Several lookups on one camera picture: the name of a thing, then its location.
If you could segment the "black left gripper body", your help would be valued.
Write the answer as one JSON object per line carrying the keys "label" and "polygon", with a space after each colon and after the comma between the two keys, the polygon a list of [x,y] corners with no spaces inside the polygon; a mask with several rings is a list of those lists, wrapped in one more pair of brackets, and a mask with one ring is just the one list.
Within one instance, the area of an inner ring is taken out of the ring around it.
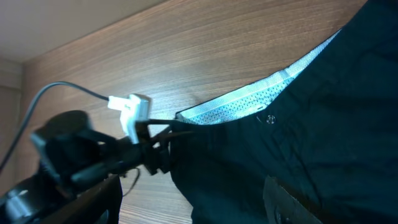
{"label": "black left gripper body", "polygon": [[[150,125],[169,125],[155,136],[150,136]],[[171,120],[150,119],[138,121],[135,127],[135,134],[138,143],[133,143],[129,136],[118,140],[118,149],[121,153],[122,171],[128,171],[143,165],[150,175],[155,175],[158,170],[168,173],[171,161],[169,153],[169,134],[171,131]]]}

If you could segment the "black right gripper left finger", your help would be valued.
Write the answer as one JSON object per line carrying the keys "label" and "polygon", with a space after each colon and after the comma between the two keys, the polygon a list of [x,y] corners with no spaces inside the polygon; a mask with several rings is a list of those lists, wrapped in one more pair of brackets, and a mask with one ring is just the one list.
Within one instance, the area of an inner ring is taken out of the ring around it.
{"label": "black right gripper left finger", "polygon": [[120,178],[112,175],[40,222],[44,224],[118,224],[122,199]]}

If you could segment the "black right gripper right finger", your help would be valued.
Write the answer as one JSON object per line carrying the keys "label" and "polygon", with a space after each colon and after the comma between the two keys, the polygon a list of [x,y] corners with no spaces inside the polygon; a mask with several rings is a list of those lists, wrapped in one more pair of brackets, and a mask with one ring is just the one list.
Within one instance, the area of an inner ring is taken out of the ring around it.
{"label": "black right gripper right finger", "polygon": [[266,177],[263,200],[268,221],[271,224],[322,224],[322,221],[283,187],[275,177]]}

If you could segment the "black shorts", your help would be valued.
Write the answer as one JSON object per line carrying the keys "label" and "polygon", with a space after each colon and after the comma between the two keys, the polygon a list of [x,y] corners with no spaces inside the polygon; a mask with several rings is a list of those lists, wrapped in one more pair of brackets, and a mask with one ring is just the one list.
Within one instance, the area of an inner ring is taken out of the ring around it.
{"label": "black shorts", "polygon": [[396,223],[397,2],[368,1],[266,109],[172,130],[193,223],[267,223],[267,177],[332,222]]}

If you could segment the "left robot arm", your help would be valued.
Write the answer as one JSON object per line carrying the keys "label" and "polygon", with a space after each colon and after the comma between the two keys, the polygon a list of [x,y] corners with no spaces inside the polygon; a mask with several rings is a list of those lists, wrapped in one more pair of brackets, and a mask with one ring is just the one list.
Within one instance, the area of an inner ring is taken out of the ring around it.
{"label": "left robot arm", "polygon": [[139,125],[140,141],[95,131],[84,111],[67,111],[31,134],[39,168],[1,197],[1,223],[118,223],[120,177],[144,165],[170,170],[168,142]]}

